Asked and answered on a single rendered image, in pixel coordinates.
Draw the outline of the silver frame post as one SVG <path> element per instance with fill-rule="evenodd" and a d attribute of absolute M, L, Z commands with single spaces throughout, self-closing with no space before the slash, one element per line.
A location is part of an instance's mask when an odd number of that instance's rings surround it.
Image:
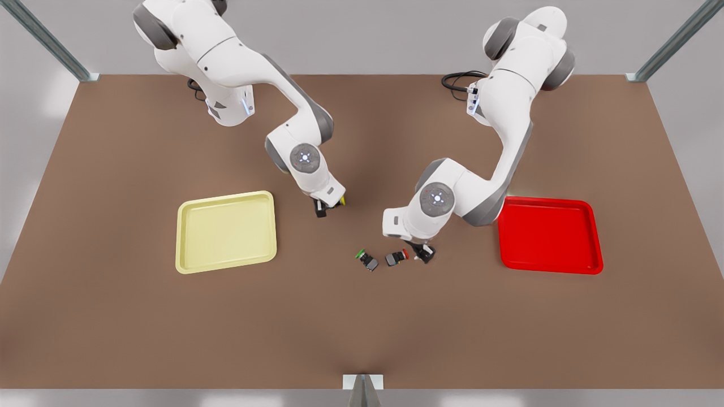
<path fill-rule="evenodd" d="M 641 68 L 634 73 L 626 73 L 624 75 L 626 81 L 629 83 L 644 83 L 648 81 L 654 73 L 668 62 L 670 58 L 693 38 L 722 8 L 724 8 L 724 0 L 705 0 Z"/>
<path fill-rule="evenodd" d="M 0 5 L 79 82 L 92 83 L 99 81 L 100 75 L 89 72 L 46 26 L 23 5 L 21 0 L 0 0 Z"/>
<path fill-rule="evenodd" d="M 347 407 L 382 407 L 377 393 L 383 389 L 382 374 L 344 374 L 342 389 L 351 391 Z"/>

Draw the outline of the yellow tray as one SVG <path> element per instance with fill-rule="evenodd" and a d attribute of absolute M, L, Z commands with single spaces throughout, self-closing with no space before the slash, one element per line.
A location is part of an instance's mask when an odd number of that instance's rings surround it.
<path fill-rule="evenodd" d="M 265 190 L 184 202 L 175 267 L 189 275 L 271 261 L 277 254 L 274 198 Z"/>

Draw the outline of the red tray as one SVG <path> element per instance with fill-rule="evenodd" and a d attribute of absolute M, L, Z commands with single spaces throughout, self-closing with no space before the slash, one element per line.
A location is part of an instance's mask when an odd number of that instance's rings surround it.
<path fill-rule="evenodd" d="M 580 200 L 505 198 L 500 258 L 512 270 L 597 275 L 604 266 L 592 207 Z"/>

